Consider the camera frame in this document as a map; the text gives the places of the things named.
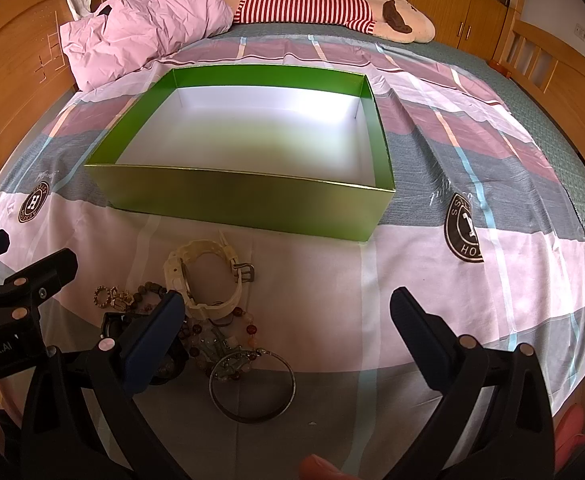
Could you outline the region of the operator fingertip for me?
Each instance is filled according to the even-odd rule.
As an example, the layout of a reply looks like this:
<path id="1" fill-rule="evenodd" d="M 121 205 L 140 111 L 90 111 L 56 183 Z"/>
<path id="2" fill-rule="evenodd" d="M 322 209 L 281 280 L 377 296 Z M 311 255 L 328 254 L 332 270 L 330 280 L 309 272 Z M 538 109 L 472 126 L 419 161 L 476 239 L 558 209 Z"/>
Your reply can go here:
<path id="1" fill-rule="evenodd" d="M 351 474 L 345 474 L 328 460 L 314 454 L 301 461 L 298 478 L 300 480 L 359 480 Z"/>

